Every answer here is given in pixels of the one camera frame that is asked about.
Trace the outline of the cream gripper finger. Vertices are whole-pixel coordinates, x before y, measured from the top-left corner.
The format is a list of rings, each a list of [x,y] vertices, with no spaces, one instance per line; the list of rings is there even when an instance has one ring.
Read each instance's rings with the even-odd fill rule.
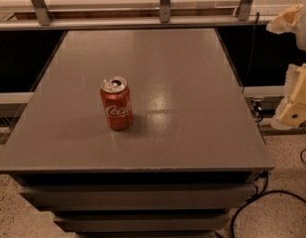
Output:
[[[302,4],[296,4],[272,19],[267,25],[266,29],[274,34],[280,35],[283,33],[294,33]]]
[[[306,62],[291,63],[286,72],[284,97],[275,109],[270,125],[278,130],[290,130],[306,121]]]

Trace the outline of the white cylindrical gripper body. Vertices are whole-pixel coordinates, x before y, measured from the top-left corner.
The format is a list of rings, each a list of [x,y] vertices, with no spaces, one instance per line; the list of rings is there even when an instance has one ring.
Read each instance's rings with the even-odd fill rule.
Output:
[[[306,52],[306,0],[299,12],[295,34],[297,47]]]

